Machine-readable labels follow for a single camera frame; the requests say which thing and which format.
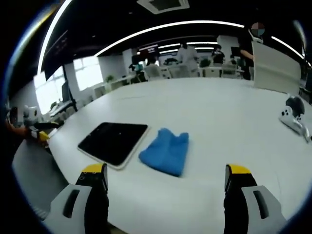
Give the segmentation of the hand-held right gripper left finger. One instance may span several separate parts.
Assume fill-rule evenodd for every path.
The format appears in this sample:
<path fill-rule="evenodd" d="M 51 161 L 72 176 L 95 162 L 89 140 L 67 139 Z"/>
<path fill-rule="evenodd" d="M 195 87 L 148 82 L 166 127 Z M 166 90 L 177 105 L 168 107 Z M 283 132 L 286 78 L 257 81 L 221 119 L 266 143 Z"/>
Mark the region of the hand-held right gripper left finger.
<path fill-rule="evenodd" d="M 107 164 L 88 165 L 51 202 L 43 220 L 52 234 L 108 234 Z"/>

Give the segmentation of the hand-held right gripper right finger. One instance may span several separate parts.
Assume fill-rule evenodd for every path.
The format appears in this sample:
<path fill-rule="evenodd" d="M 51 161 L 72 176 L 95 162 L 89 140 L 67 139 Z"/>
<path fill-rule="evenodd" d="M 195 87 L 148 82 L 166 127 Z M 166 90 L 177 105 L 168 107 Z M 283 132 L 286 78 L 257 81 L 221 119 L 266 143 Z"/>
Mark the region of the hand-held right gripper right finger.
<path fill-rule="evenodd" d="M 277 234 L 287 222 L 277 198 L 244 166 L 226 165 L 224 192 L 225 234 Z"/>

